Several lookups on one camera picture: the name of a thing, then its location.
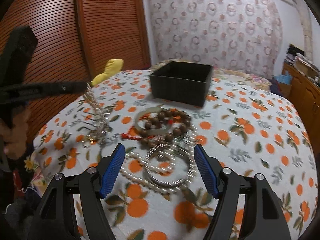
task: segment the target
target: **blue gripper pad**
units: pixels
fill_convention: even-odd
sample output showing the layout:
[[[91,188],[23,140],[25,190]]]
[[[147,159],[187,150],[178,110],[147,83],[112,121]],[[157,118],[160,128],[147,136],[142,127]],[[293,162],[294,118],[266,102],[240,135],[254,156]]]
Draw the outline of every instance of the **blue gripper pad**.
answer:
[[[111,155],[112,160],[109,163],[108,168],[102,176],[100,195],[105,198],[107,194],[112,191],[113,185],[116,182],[116,178],[119,174],[122,163],[124,162],[125,148],[122,144],[118,147],[117,151]]]
[[[207,192],[216,198],[219,194],[217,187],[217,177],[214,174],[212,167],[208,161],[208,156],[204,149],[199,145],[195,146],[193,151],[195,161],[200,172],[201,178],[204,182]]]

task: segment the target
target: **silver screw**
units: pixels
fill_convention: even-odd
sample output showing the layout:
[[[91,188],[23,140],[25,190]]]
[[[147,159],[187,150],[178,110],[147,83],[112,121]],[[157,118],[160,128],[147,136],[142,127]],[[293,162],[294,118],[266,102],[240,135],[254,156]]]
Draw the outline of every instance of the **silver screw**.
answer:
[[[231,173],[231,169],[229,169],[229,168],[223,168],[223,173],[225,173],[225,174],[230,174]]]
[[[258,174],[257,174],[257,179],[259,179],[259,180],[263,180],[263,179],[264,179],[263,174],[258,173]]]
[[[87,169],[88,173],[90,174],[94,174],[96,172],[96,168],[95,167],[90,167],[89,169]]]
[[[54,176],[54,179],[56,179],[56,180],[62,179],[62,174],[61,174],[61,173],[57,173],[57,174]]]

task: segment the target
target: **white wall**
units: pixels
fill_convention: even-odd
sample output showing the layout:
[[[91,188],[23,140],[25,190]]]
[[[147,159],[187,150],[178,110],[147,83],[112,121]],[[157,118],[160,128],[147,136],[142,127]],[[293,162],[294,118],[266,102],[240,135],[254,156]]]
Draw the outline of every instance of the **white wall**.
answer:
[[[279,75],[282,71],[283,60],[285,58],[285,54],[287,52],[287,48],[290,43],[295,45],[296,47],[304,50],[304,35],[303,29],[300,22],[300,17],[298,11],[295,7],[286,3],[282,0],[273,0],[278,8],[282,23],[283,23],[283,41],[282,47],[279,52],[278,58],[274,67],[274,75]],[[148,0],[143,0],[146,22],[147,22],[147,31],[148,31],[148,41],[149,41],[149,49],[151,56],[151,63],[158,63],[154,38],[152,34],[152,25],[150,20],[150,10]],[[318,30],[318,40],[320,40],[320,26]]]
[[[310,10],[309,13],[312,27],[313,62],[320,68],[320,25]]]

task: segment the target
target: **blue basket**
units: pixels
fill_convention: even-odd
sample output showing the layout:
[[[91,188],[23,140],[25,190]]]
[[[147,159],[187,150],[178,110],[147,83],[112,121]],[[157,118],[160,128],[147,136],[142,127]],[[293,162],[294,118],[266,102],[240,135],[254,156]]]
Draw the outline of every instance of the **blue basket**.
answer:
[[[287,85],[290,85],[291,79],[292,79],[292,76],[289,75],[288,71],[286,71],[285,75],[275,76],[275,80],[277,80],[279,83],[284,83]]]

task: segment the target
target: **yellow cushion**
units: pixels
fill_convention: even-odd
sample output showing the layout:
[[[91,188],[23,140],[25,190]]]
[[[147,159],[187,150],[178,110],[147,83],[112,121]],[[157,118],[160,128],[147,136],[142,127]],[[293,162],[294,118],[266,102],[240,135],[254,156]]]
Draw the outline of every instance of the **yellow cushion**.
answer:
[[[107,62],[104,72],[97,75],[91,82],[91,85],[94,87],[101,82],[107,80],[113,75],[119,73],[123,66],[123,59],[111,59]]]

